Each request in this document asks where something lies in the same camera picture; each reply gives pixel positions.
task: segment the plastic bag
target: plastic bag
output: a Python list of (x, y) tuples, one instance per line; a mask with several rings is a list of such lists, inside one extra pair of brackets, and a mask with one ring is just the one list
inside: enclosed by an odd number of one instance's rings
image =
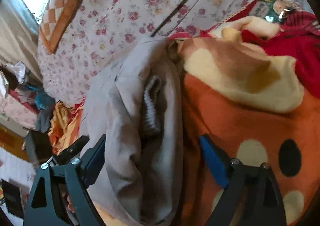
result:
[(0, 71), (0, 92), (2, 97), (7, 97), (9, 91), (9, 82), (2, 71)]
[(16, 76), (18, 83), (22, 84), (25, 81), (28, 69), (22, 61), (18, 61), (15, 65), (7, 63), (3, 66)]
[(249, 15), (266, 19), (271, 23), (281, 23), (292, 8), (283, 0), (258, 0)]

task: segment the orange blanket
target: orange blanket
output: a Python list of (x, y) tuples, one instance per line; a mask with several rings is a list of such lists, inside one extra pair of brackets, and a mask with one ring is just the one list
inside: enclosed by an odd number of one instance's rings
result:
[(182, 211), (176, 225), (203, 226), (222, 191), (201, 158), (198, 138), (215, 144), (245, 165), (269, 162), (284, 199), (287, 223), (307, 209), (320, 184), (320, 100), (305, 91), (289, 114), (272, 114), (232, 102), (186, 74), (182, 88), (184, 178)]

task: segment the pillow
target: pillow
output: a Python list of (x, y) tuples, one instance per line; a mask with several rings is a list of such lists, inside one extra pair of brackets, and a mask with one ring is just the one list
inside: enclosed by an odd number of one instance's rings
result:
[(39, 34), (48, 54), (56, 51), (59, 41), (76, 14), (82, 0), (49, 0), (42, 17)]

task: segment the floral bedsheet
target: floral bedsheet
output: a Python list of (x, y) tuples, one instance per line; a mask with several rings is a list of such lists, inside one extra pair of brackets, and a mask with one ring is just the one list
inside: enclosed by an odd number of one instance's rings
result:
[[(46, 92), (67, 105), (79, 103), (90, 78), (114, 58), (151, 35), (182, 0), (84, 0), (57, 52), (47, 55), (39, 39), (38, 63)], [(207, 29), (251, 0), (188, 0), (157, 35), (194, 34)], [(293, 0), (311, 11), (306, 0)]]
[(10, 94), (6, 98), (0, 96), (0, 113), (4, 113), (25, 128), (36, 128), (37, 114), (26, 108)]

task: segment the red fabric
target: red fabric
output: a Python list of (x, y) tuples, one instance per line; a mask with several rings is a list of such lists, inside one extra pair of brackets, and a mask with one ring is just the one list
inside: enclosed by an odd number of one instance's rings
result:
[(320, 98), (320, 25), (313, 14), (294, 12), (281, 25), (280, 32), (269, 41), (252, 33), (242, 34), (244, 42), (254, 41), (268, 55), (289, 55), (297, 59), (295, 73), (303, 86)]
[(25, 103), (21, 103), (18, 97), (18, 93), (15, 92), (12, 89), (9, 89), (9, 94), (15, 99), (17, 100), (21, 105), (25, 106), (28, 110), (30, 110), (31, 112), (33, 112), (34, 114), (38, 115), (39, 114), (39, 110), (37, 110), (35, 107), (32, 107), (28, 102)]
[(70, 110), (70, 117), (69, 117), (68, 124), (70, 124), (74, 120), (74, 118), (78, 115), (78, 113), (83, 110), (85, 99), (86, 98), (83, 98), (79, 104), (75, 104), (72, 107), (72, 109)]

